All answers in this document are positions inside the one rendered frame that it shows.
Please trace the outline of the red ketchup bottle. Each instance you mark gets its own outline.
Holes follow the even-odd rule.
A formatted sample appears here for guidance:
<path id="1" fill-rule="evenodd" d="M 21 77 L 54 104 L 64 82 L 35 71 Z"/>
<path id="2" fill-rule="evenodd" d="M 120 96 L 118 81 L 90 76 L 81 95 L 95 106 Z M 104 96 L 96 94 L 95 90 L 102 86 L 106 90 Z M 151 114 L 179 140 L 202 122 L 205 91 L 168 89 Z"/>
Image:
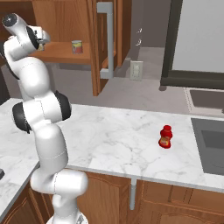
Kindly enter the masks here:
<path id="1" fill-rule="evenodd" d="M 169 149 L 171 145 L 172 139 L 172 127 L 170 125 L 165 125 L 163 129 L 160 131 L 160 139 L 158 140 L 158 144 L 165 149 Z"/>

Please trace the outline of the grey sink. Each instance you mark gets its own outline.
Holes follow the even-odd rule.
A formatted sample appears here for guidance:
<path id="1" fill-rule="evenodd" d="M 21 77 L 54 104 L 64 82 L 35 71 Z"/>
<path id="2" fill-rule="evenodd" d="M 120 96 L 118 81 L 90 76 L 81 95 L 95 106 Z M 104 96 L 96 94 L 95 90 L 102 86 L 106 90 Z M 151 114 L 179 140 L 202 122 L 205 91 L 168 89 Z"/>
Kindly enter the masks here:
<path id="1" fill-rule="evenodd" d="M 224 176 L 224 121 L 191 121 L 203 172 Z"/>

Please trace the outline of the wooden base cabinet door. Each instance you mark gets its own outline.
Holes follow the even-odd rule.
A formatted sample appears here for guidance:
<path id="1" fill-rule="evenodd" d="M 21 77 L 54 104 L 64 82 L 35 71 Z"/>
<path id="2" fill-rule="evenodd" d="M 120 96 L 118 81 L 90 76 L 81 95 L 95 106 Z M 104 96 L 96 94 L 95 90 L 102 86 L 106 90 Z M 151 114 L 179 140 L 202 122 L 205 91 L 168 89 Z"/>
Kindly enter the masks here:
<path id="1" fill-rule="evenodd" d="M 130 179 L 86 172 L 88 187 L 77 199 L 88 224 L 127 224 Z"/>
<path id="2" fill-rule="evenodd" d="M 139 224 L 224 224 L 224 193 L 144 181 Z"/>
<path id="3" fill-rule="evenodd" d="M 53 216 L 52 198 L 33 191 L 27 183 L 0 224 L 46 224 Z"/>

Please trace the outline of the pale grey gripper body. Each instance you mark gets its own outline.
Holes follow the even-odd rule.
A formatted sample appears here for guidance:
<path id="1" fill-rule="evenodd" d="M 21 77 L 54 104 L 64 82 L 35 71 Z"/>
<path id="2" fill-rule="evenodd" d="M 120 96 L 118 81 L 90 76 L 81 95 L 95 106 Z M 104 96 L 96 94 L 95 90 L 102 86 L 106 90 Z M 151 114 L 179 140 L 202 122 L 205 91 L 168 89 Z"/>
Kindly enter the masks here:
<path id="1" fill-rule="evenodd" d="M 51 41 L 50 35 L 46 31 L 44 31 L 40 26 L 37 26 L 34 29 L 34 33 L 36 35 L 37 41 L 40 44 L 44 45 L 44 44 L 49 43 Z"/>

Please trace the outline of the white wall socket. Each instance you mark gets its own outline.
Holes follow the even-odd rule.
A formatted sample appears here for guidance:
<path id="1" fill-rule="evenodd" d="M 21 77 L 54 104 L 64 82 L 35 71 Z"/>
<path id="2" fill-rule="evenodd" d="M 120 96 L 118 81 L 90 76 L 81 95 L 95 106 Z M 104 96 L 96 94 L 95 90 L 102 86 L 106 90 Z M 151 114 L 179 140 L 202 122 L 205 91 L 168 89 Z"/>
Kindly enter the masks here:
<path id="1" fill-rule="evenodd" d="M 130 62 L 130 79 L 132 81 L 140 81 L 143 75 L 143 62 L 134 61 Z"/>

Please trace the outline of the dark framed window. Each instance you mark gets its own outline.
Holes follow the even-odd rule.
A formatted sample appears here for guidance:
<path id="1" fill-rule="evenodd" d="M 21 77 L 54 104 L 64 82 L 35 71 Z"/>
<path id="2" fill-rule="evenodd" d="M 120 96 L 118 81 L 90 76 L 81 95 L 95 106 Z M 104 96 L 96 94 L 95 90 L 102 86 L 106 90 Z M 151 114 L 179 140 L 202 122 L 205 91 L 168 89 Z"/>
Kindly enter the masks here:
<path id="1" fill-rule="evenodd" d="M 171 0 L 160 84 L 224 90 L 224 0 Z"/>

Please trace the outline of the red and yellow food can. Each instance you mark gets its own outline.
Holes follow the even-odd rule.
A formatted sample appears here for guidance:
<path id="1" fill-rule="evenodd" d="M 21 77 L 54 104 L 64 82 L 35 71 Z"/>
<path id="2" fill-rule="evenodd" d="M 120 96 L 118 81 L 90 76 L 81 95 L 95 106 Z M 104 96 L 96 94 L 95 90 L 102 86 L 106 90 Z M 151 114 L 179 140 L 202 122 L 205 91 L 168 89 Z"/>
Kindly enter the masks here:
<path id="1" fill-rule="evenodd" d="M 74 54 L 82 53 L 82 41 L 81 40 L 73 40 L 72 41 L 72 49 Z"/>

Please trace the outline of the wooden wall cabinet door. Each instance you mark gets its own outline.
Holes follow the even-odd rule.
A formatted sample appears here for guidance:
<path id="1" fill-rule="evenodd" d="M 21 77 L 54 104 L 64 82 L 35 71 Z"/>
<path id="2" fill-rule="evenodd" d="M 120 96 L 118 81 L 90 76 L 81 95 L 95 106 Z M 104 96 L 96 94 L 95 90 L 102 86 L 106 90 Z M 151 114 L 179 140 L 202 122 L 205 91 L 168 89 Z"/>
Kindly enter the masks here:
<path id="1" fill-rule="evenodd" d="M 107 3 L 113 10 L 114 68 L 121 67 L 130 50 L 131 0 L 86 0 L 89 28 L 89 49 L 93 96 L 97 96 L 109 79 L 101 78 L 100 71 L 109 67 L 107 14 L 97 12 L 98 3 Z"/>

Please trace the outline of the wooden wall cabinet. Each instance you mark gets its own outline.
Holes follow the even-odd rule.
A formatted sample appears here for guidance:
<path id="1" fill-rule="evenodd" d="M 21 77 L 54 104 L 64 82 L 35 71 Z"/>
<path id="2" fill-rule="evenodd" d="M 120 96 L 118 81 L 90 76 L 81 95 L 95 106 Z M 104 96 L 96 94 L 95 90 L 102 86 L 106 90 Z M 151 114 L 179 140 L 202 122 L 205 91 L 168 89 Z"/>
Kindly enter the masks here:
<path id="1" fill-rule="evenodd" d="M 51 37 L 44 51 L 31 54 L 45 62 L 90 65 L 88 12 L 86 0 L 0 0 L 0 40 L 10 34 L 1 21 L 17 13 L 28 25 L 41 26 Z M 82 53 L 74 54 L 72 41 L 82 41 Z"/>

